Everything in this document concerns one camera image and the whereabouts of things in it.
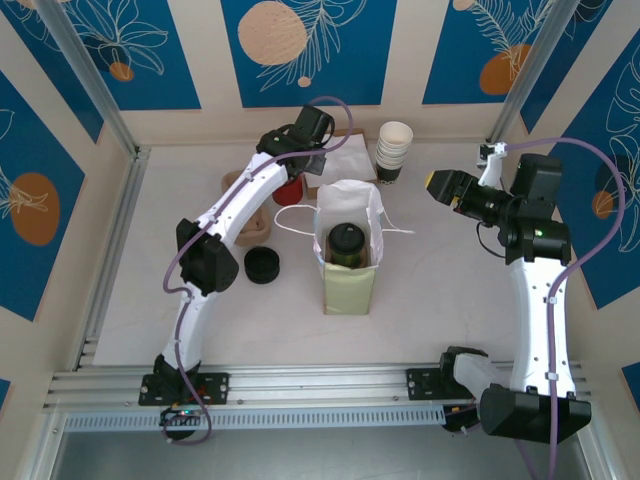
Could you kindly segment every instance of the jar lid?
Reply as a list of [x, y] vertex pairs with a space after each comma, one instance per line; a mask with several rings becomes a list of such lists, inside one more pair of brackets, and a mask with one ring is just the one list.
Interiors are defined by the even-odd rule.
[[338, 255], [355, 255], [364, 247], [364, 232], [353, 223], [341, 223], [329, 232], [329, 248]]
[[255, 247], [244, 256], [244, 271], [253, 283], [273, 282], [280, 273], [280, 257], [267, 247]]

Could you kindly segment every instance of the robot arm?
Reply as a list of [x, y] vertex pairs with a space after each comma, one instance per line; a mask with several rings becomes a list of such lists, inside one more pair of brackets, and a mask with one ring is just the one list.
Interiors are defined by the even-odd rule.
[[562, 176], [561, 164], [546, 156], [523, 155], [507, 193], [495, 188], [504, 144], [483, 145], [480, 152], [487, 167], [480, 180], [466, 172], [443, 170], [427, 178], [426, 188], [437, 201], [452, 205], [455, 212], [486, 226], [499, 227], [498, 239], [505, 248], [505, 262], [519, 305], [516, 356], [508, 379], [483, 352], [452, 347], [444, 355], [447, 363], [453, 364], [452, 380], [480, 400], [478, 413], [483, 430], [491, 435], [548, 443], [549, 381], [555, 381], [561, 441], [591, 418], [589, 403], [576, 400], [568, 364], [566, 281], [550, 300], [555, 303], [556, 368], [555, 373], [549, 373], [546, 297], [549, 286], [571, 258], [568, 228], [551, 219]]
[[258, 153], [215, 205], [195, 222], [183, 219], [178, 224], [180, 276], [184, 281], [181, 313], [167, 346], [155, 360], [153, 374], [143, 378], [140, 405], [192, 403], [180, 365], [196, 388], [211, 381], [198, 374], [202, 339], [216, 299], [231, 286], [239, 271], [230, 248], [242, 227], [276, 189], [303, 171], [322, 173], [324, 157], [304, 152], [321, 148], [329, 128], [333, 132], [331, 116], [305, 105], [295, 124], [272, 130], [261, 138]]
[[[227, 203], [224, 208], [224, 214], [214, 221], [213, 225], [207, 230], [207, 235], [205, 241], [202, 242], [202, 246], [204, 247], [207, 240], [209, 243], [212, 243], [212, 240], [215, 239], [216, 245], [220, 245], [221, 248], [228, 251], [235, 242], [242, 227], [249, 221], [260, 205], [262, 205], [269, 195], [289, 180], [287, 169], [284, 165], [279, 165], [278, 163], [269, 164], [272, 158], [271, 155], [264, 152], [254, 154], [243, 174], [238, 177], [231, 188], [227, 190], [213, 207], [200, 215], [195, 223], [188, 222], [187, 220], [183, 220], [180, 223], [178, 226], [179, 242], [181, 240], [186, 242], [186, 238], [190, 236], [191, 232], [197, 231], [200, 227], [207, 225], [209, 221], [214, 219], [216, 211]], [[256, 170], [260, 171], [254, 175], [252, 172]], [[232, 196], [236, 189], [239, 189], [238, 193]], [[226, 289], [224, 286], [217, 286], [214, 287], [214, 291], [207, 292], [211, 287], [206, 285], [204, 279], [198, 280], [197, 277], [200, 272], [194, 272], [193, 270], [195, 270], [195, 268], [191, 267], [191, 265], [197, 266], [198, 262], [199, 259], [197, 258], [183, 262], [182, 276], [185, 280], [185, 286], [193, 292], [193, 299], [185, 313], [185, 318], [180, 329], [180, 357], [187, 371], [200, 363], [202, 338], [204, 337], [206, 326], [212, 318], [213, 306], [220, 293]], [[234, 269], [230, 269], [227, 275], [234, 275], [235, 277], [233, 272]], [[180, 310], [182, 310], [187, 301], [187, 294], [183, 293]], [[178, 364], [175, 358], [174, 345], [175, 340], [172, 336], [162, 355], [164, 356], [165, 362], [174, 369], [177, 369]]]

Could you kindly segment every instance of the black cable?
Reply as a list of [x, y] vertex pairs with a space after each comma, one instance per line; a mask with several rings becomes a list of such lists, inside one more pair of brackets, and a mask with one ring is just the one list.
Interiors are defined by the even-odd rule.
[[480, 225], [484, 226], [483, 222], [478, 222], [476, 224], [476, 235], [478, 236], [478, 242], [480, 242], [480, 246], [484, 248], [487, 252], [489, 252], [494, 257], [505, 258], [504, 255], [500, 255], [499, 253], [494, 252], [489, 247], [487, 247], [484, 243], [482, 243], [482, 238], [480, 238]]
[[[511, 210], [511, 206], [514, 204], [514, 202], [516, 200], [525, 200], [525, 199], [526, 197], [524, 195], [516, 195], [515, 197], [512, 197], [509, 199], [504, 209], [504, 223], [509, 223], [509, 210]], [[484, 222], [481, 222], [481, 221], [476, 224], [476, 235], [478, 236], [478, 242], [480, 242], [480, 246], [484, 248], [485, 251], [493, 255], [494, 257], [505, 258], [504, 255], [500, 255], [499, 253], [494, 252], [482, 242], [482, 238], [480, 237], [480, 225], [482, 225], [483, 227], [488, 227]]]

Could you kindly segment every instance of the stacked paper cups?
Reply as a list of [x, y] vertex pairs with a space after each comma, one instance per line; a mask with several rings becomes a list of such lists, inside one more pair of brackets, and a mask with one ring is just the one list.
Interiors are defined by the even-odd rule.
[[401, 122], [387, 122], [380, 128], [376, 149], [376, 169], [382, 184], [395, 183], [407, 158], [413, 131]]

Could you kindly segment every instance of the bag handle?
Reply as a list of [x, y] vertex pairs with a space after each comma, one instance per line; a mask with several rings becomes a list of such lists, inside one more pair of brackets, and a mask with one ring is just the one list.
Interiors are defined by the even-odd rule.
[[396, 227], [393, 223], [391, 223], [391, 220], [389, 220], [389, 215], [387, 215], [387, 209], [385, 208], [384, 210], [382, 210], [382, 213], [384, 213], [384, 218], [387, 219], [387, 223], [389, 225], [391, 225], [393, 228], [383, 228], [382, 231], [383, 232], [398, 232], [398, 233], [408, 233], [413, 235], [414, 232], [413, 230], [400, 230], [398, 227]]
[[311, 208], [314, 211], [317, 210], [317, 208], [314, 207], [313, 205], [287, 205], [286, 207], [282, 207], [280, 210], [278, 210], [278, 212], [274, 215], [273, 223], [275, 223], [278, 227], [282, 228], [283, 230], [289, 230], [290, 232], [299, 233], [300, 235], [309, 235], [311, 237], [315, 236], [315, 233], [303, 232], [302, 230], [296, 230], [295, 228], [285, 227], [280, 222], [278, 222], [278, 215], [280, 215], [285, 210], [289, 210], [290, 208]]

